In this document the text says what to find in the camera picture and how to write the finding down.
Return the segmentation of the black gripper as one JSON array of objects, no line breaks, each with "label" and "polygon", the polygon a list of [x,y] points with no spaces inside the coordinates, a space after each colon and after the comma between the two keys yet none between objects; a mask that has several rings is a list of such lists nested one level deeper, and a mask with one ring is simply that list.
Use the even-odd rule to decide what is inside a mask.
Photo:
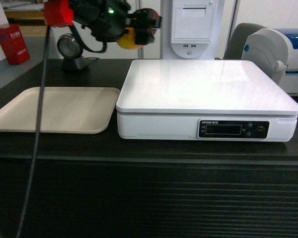
[{"label": "black gripper", "polygon": [[71,0],[74,21],[91,30],[99,42],[116,42],[124,33],[129,45],[148,45],[154,42],[149,28],[160,28],[162,17],[154,9],[138,9],[128,14],[130,4],[125,0]]}]

